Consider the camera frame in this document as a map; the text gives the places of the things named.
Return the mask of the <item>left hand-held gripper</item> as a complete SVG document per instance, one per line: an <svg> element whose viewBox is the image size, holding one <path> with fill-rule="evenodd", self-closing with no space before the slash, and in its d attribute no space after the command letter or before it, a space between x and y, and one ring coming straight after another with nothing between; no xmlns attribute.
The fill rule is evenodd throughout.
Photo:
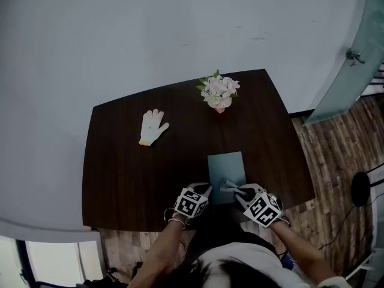
<svg viewBox="0 0 384 288"><path fill-rule="evenodd" d="M183 188L175 203L175 211L187 218L200 216L209 203L212 185L197 182Z"/></svg>

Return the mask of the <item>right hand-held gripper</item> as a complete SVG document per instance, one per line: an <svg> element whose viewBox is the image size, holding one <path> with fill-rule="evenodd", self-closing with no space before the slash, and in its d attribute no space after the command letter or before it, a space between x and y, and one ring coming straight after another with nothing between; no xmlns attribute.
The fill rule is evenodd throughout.
<svg viewBox="0 0 384 288"><path fill-rule="evenodd" d="M282 213L281 200L267 194L259 184L245 184L239 190L235 197L245 210L243 214L262 227L269 227ZM251 203L249 196L255 196Z"/></svg>

